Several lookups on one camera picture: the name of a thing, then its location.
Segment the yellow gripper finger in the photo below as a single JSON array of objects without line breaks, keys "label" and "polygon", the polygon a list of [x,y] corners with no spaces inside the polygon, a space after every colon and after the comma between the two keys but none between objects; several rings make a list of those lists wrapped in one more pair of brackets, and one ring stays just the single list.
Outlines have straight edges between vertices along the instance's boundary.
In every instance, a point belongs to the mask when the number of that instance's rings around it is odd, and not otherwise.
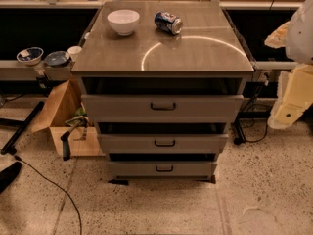
[{"label": "yellow gripper finger", "polygon": [[291,71],[283,70],[267,124],[273,129],[291,127],[312,104],[313,66],[298,64]]}]

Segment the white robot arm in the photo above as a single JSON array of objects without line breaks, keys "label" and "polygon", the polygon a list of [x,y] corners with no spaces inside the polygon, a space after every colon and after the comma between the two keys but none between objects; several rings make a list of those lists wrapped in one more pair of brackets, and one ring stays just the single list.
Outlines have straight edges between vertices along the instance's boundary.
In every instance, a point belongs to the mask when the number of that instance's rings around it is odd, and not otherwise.
[{"label": "white robot arm", "polygon": [[273,129],[291,127],[313,104],[313,0],[305,0],[291,19],[265,40],[271,48],[284,47],[286,56],[297,62],[278,79],[277,100],[267,124]]}]

